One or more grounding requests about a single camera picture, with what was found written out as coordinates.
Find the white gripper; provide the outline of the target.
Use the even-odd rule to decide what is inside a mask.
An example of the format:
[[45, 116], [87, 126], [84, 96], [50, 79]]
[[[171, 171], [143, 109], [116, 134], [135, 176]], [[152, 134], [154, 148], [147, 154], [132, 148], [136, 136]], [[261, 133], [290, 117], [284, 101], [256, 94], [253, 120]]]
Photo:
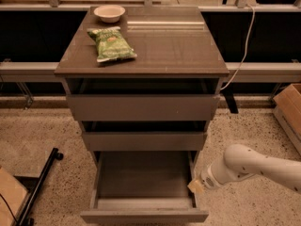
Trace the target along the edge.
[[188, 184], [188, 188], [194, 194], [203, 193], [204, 186], [211, 190], [218, 189], [229, 183], [232, 179], [231, 171], [223, 162], [213, 162], [209, 166], [206, 166], [201, 171], [200, 176], [201, 180], [194, 179]]

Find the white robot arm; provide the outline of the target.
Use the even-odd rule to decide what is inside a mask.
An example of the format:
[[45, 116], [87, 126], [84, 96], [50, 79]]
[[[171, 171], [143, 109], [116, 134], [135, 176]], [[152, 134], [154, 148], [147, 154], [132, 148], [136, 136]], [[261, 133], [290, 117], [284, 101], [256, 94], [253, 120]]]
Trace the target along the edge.
[[301, 193], [301, 163], [264, 155], [242, 144], [230, 145], [196, 176], [188, 188], [200, 193], [204, 188], [218, 189], [228, 183], [241, 182], [255, 175], [263, 176], [293, 192]]

